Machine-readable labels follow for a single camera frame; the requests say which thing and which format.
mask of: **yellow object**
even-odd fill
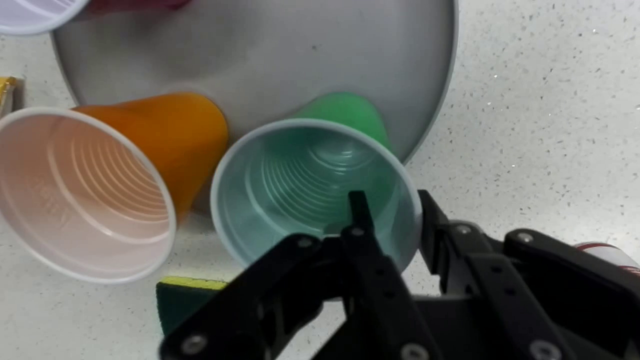
[[[162,276],[160,284],[183,285],[183,288],[203,288],[203,289],[222,289],[226,281],[222,279],[204,279],[204,277],[185,277],[185,276]]]
[[[0,116],[7,116],[14,110],[14,90],[19,86],[16,77],[0,75]]]
[[[222,110],[203,94],[167,94],[114,105],[80,105],[132,140],[160,171],[183,216],[231,143]]]

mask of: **green plastic cup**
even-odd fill
[[[351,92],[335,92],[314,97],[294,117],[314,117],[344,123],[390,148],[389,131],[379,107],[365,96]]]
[[[346,123],[294,117],[241,138],[215,174],[212,218],[251,264],[288,233],[325,238],[352,224],[352,190],[365,190],[381,248],[404,270],[423,229],[419,192],[381,138]]]

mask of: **screw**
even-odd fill
[[[529,349],[533,351],[534,360],[563,360],[560,348],[546,340],[534,340]]]
[[[365,236],[365,229],[363,228],[352,228],[352,236],[360,238],[360,236]]]
[[[206,348],[206,335],[193,334],[183,342],[183,351],[189,356],[200,354]]]
[[[298,246],[301,246],[301,248],[310,248],[310,246],[314,246],[314,239],[310,239],[310,238],[301,238],[301,239],[298,239]]]
[[[473,232],[473,228],[467,226],[467,224],[459,224],[456,229],[459,229],[460,233],[471,233],[471,232]]]
[[[534,236],[529,233],[529,232],[518,232],[518,238],[521,238],[521,241],[533,241],[534,239]]]
[[[400,356],[403,360],[428,360],[428,351],[423,344],[404,344]]]

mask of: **red object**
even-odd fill
[[[576,244],[576,248],[640,276],[640,264],[612,244],[584,241],[584,244]]]

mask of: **white plastic cup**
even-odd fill
[[[252,264],[288,233],[351,226],[352,190],[365,190],[381,248],[404,270],[423,232],[419,190],[390,150],[337,122],[281,119],[241,138],[215,174],[215,226]]]
[[[0,218],[48,265],[89,281],[155,271],[177,233],[172,195],[127,136],[75,111],[34,107],[0,122]]]
[[[89,15],[141,9],[179,7],[189,0],[0,0],[2,34],[42,34],[71,22],[80,11]]]

